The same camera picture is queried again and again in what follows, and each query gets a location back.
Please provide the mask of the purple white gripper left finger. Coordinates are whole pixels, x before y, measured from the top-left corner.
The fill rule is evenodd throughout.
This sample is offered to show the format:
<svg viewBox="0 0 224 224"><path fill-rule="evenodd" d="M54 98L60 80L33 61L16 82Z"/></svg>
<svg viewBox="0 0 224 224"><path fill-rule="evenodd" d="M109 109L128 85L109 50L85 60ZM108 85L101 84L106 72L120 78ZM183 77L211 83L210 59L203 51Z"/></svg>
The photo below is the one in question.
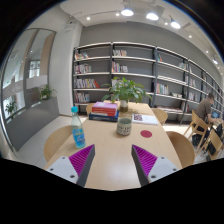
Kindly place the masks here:
<svg viewBox="0 0 224 224"><path fill-rule="evenodd" d="M95 145L87 146L75 154L59 157L47 171L84 187L95 156Z"/></svg>

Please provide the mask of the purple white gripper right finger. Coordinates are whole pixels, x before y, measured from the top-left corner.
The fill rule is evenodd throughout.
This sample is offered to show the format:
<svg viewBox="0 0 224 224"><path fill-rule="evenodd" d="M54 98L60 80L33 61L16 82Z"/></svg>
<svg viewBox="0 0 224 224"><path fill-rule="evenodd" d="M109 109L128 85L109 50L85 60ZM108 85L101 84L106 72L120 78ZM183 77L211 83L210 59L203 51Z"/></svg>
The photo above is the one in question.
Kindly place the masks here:
<svg viewBox="0 0 224 224"><path fill-rule="evenodd" d="M178 171L178 168L165 156L157 157L139 146L132 145L131 155L141 186L148 185Z"/></svg>

